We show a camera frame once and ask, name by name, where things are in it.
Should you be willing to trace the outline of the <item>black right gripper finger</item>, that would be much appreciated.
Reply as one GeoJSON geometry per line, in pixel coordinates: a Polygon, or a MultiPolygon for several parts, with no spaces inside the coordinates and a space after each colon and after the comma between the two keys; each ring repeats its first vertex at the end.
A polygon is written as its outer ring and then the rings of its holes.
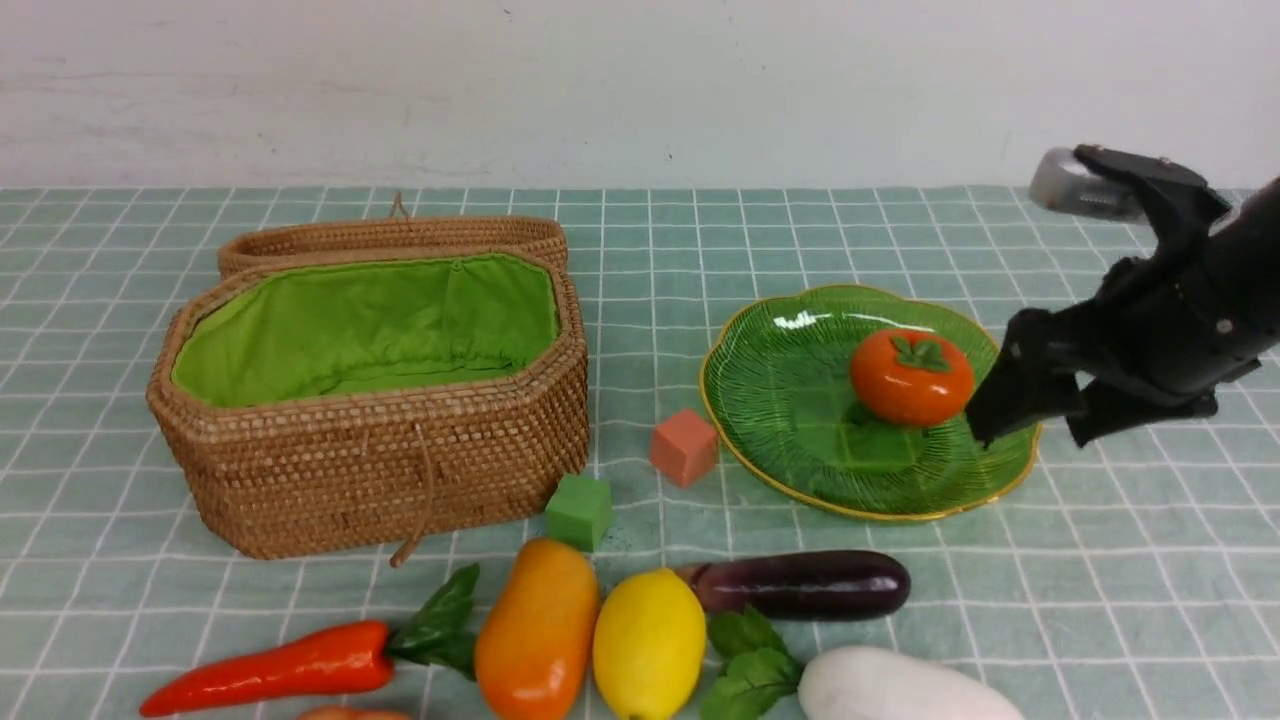
{"type": "Polygon", "coordinates": [[[1038,421],[1076,416],[1079,343],[1059,313],[1027,307],[1007,323],[995,364],[965,406],[972,436],[988,447],[1038,421]]]}
{"type": "Polygon", "coordinates": [[[1097,379],[1082,391],[1082,400],[1083,411],[1066,418],[1068,429],[1079,448],[1094,439],[1138,427],[1206,419],[1219,411],[1219,401],[1213,391],[1165,406],[1129,395],[1097,379]]]}

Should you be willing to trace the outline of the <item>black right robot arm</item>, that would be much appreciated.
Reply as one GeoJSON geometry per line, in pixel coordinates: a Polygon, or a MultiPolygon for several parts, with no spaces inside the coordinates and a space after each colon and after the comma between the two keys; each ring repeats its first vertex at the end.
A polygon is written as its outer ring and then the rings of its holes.
{"type": "Polygon", "coordinates": [[[1236,208],[1206,187],[1137,196],[1156,250],[1112,264],[1085,301],[1009,320],[965,409],[982,445],[1059,416],[1078,446],[1210,418],[1216,388],[1277,345],[1277,186],[1236,208]]]}

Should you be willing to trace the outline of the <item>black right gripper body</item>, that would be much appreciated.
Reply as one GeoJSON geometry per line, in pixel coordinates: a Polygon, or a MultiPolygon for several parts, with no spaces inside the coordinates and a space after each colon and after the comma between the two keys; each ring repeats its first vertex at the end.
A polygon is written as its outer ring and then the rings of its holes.
{"type": "Polygon", "coordinates": [[[1260,369],[1262,258],[1203,255],[1139,288],[1149,265],[1124,259],[1078,306],[1091,382],[1171,406],[1260,369]]]}

